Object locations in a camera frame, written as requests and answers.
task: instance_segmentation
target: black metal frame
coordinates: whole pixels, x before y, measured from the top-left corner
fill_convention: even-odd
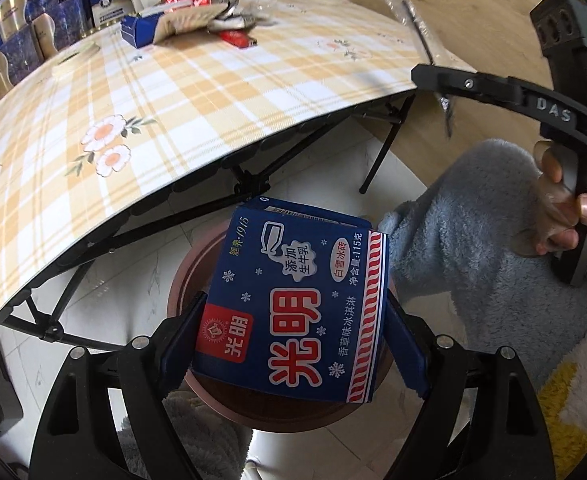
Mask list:
[[[402,96],[405,96],[405,101],[403,105],[401,105],[401,108],[398,109],[392,104],[392,102]],[[62,254],[62,256],[60,256],[55,262],[43,269],[38,276],[33,278],[25,288],[20,290],[5,305],[0,312],[0,324],[7,328],[36,336],[47,342],[61,342],[103,351],[115,351],[123,348],[121,345],[67,334],[60,323],[60,317],[68,307],[71,298],[78,289],[78,286],[80,286],[87,271],[97,258],[107,253],[113,253],[115,250],[166,229],[170,229],[171,227],[219,211],[228,206],[246,202],[257,195],[267,192],[270,189],[269,178],[273,173],[282,168],[287,162],[295,158],[295,156],[304,151],[314,142],[321,139],[321,137],[326,135],[331,129],[352,114],[385,120],[392,123],[387,140],[384,142],[377,159],[365,179],[365,183],[360,189],[361,193],[365,193],[378,171],[382,160],[387,155],[401,125],[405,122],[414,100],[414,96],[414,91],[401,92],[400,94],[356,105],[355,107],[346,108],[299,124],[288,130],[275,134],[275,136],[268,137],[267,139],[242,148],[238,152],[234,152],[220,161],[214,162],[205,168],[187,175],[177,182],[174,182],[171,186],[160,189],[152,195],[143,198],[137,204],[133,205],[126,211],[119,213],[114,218],[109,219],[100,227],[96,228],[92,233],[83,237],[81,240],[78,240],[73,247]],[[370,111],[373,108],[380,106],[386,107],[389,114],[385,116],[382,113]],[[278,144],[290,140],[295,134],[306,133],[311,129],[312,132],[304,137],[304,139],[300,140],[289,150],[278,156],[273,162],[258,173],[254,174],[247,170],[243,170],[240,166],[240,164],[250,160],[260,149],[267,150],[273,148]],[[232,194],[211,200],[210,202],[194,206],[187,210],[180,211],[173,215],[166,216],[165,218],[118,234],[119,229],[126,223],[126,221],[128,221],[130,216],[143,214],[149,209],[166,202],[171,192],[185,191],[208,178],[211,178],[217,173],[218,169],[231,170],[238,181]],[[77,267],[76,272],[67,283],[54,311],[51,314],[39,311],[33,301],[32,288],[37,288],[47,280],[75,267]],[[30,313],[33,316],[33,322],[13,315],[12,312],[14,306],[23,302],[27,303]]]
[[[117,352],[90,354],[74,348],[42,412],[30,478],[138,478],[127,469],[110,413],[107,388],[120,388],[150,477],[200,480],[161,399],[178,388],[192,361],[205,304],[205,293],[198,293],[153,336],[138,336]],[[387,332],[385,322],[385,338],[389,343],[413,339],[428,364],[429,389],[385,480],[555,480],[544,417],[516,352],[510,347],[495,354],[469,351],[450,336],[435,336],[424,320],[407,315],[390,292],[389,310],[408,332],[401,333],[397,325]],[[401,346],[396,351],[389,347],[404,375],[411,367],[406,354],[398,350]],[[452,439],[467,388],[477,388],[473,416]],[[569,476],[578,479],[587,480],[587,455]]]

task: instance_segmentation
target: screw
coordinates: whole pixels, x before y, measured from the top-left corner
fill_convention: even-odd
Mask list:
[[[451,348],[453,346],[453,339],[448,335],[439,335],[435,342],[440,348]]]
[[[84,348],[81,346],[76,346],[75,348],[71,349],[69,355],[71,356],[71,359],[80,359],[84,355]]]
[[[143,348],[147,348],[148,346],[148,337],[145,335],[139,335],[131,342],[131,346],[133,346],[136,350],[142,350]]]
[[[510,346],[503,346],[500,348],[500,355],[505,359],[513,359],[515,357],[515,350]]]

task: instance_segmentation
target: yellow plaid pattern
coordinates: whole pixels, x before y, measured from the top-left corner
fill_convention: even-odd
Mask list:
[[[405,27],[347,0],[267,3],[275,23],[252,32],[256,47],[198,31],[136,50],[116,25],[81,42],[100,47],[86,65],[54,77],[52,59],[0,101],[0,309],[149,193],[289,126],[414,87]]]

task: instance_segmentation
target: fingernail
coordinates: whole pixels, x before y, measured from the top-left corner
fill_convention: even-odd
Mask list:
[[[587,194],[580,195],[580,216],[587,216]]]

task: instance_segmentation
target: red lighter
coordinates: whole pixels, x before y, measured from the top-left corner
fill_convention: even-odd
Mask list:
[[[256,46],[257,40],[249,36],[243,30],[222,30],[218,32],[218,36],[238,48],[247,48],[248,46]]]

